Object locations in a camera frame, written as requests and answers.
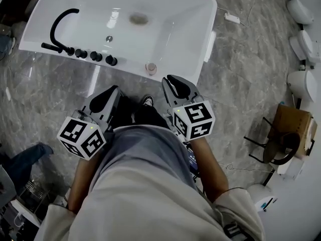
drain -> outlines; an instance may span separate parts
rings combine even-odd
[[[135,25],[146,25],[148,23],[148,17],[145,14],[133,13],[129,16],[129,21]]]
[[[112,41],[112,36],[108,36],[108,37],[106,38],[106,41],[107,41],[107,43],[111,42],[111,41]]]

power strip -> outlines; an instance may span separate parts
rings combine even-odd
[[[236,24],[240,24],[240,18],[239,17],[236,17],[234,15],[231,15],[229,13],[225,13],[224,14],[224,19],[226,19],[227,21],[229,22],[233,22],[233,23],[236,23]]]

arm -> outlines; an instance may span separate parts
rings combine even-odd
[[[79,212],[83,201],[88,195],[89,186],[99,166],[100,159],[101,152],[98,152],[89,161],[79,160],[68,198],[68,209],[75,214]]]
[[[190,141],[207,198],[214,202],[229,189],[227,178],[205,138]]]

black knob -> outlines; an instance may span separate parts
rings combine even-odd
[[[75,55],[76,55],[77,58],[80,57],[80,58],[85,59],[88,54],[87,54],[86,51],[83,51],[83,50],[81,50],[81,49],[77,49],[77,50],[75,51]]]
[[[115,66],[117,64],[117,59],[115,57],[112,57],[111,55],[108,55],[105,59],[106,63],[108,63],[110,66]]]
[[[97,52],[91,52],[90,53],[90,58],[93,60],[93,61],[96,61],[96,62],[100,62],[101,59],[102,59],[102,55],[101,54],[98,54]]]

black sneaker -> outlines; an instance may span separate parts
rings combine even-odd
[[[154,99],[152,98],[151,95],[146,95],[143,98],[143,100],[141,102],[141,105],[142,106],[151,106],[151,107],[153,107],[154,106]]]

